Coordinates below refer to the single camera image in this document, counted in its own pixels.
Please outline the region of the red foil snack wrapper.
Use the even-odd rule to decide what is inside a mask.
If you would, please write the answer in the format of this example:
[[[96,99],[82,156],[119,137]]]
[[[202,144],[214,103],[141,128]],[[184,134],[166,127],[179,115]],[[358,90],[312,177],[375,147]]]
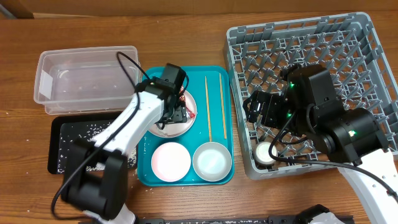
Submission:
[[[183,91],[184,91],[184,87],[181,87],[180,100],[185,103],[186,98],[185,98],[185,94],[183,93]],[[185,107],[185,109],[186,109],[188,120],[195,118],[196,115],[194,114],[194,112],[192,112],[187,106]]]

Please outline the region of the small white cup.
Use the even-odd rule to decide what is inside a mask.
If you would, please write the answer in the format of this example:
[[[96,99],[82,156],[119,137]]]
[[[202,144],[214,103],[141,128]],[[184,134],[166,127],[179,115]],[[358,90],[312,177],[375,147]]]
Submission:
[[[254,160],[264,166],[272,165],[275,162],[269,155],[270,142],[260,142],[254,150]]]

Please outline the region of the white rice pile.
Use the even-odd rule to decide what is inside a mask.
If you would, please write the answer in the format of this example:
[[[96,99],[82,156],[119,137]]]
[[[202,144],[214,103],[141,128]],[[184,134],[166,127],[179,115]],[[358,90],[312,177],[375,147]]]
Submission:
[[[94,136],[104,131],[113,119],[97,121],[80,121],[74,123],[65,123],[60,127],[59,142],[55,148],[58,152],[56,174],[65,172],[68,153],[75,139],[90,141]]]

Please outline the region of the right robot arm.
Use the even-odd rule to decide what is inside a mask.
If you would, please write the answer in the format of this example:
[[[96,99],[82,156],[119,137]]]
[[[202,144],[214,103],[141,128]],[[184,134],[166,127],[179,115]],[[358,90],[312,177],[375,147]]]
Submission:
[[[283,94],[256,90],[244,100],[250,123],[278,129],[268,155],[275,161],[337,167],[358,196],[372,223],[397,223],[397,168],[376,117],[364,108],[347,110],[329,71],[296,64],[280,73]],[[285,134],[311,140],[327,161],[291,159],[273,154]]]

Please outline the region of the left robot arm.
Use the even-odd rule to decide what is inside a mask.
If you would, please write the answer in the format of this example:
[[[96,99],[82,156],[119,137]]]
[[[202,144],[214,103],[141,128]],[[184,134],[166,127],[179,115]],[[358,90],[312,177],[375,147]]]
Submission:
[[[160,77],[138,83],[130,104],[104,131],[73,141],[56,196],[96,223],[136,223],[126,206],[128,157],[152,125],[187,122],[180,100],[187,85],[186,72],[169,63]]]

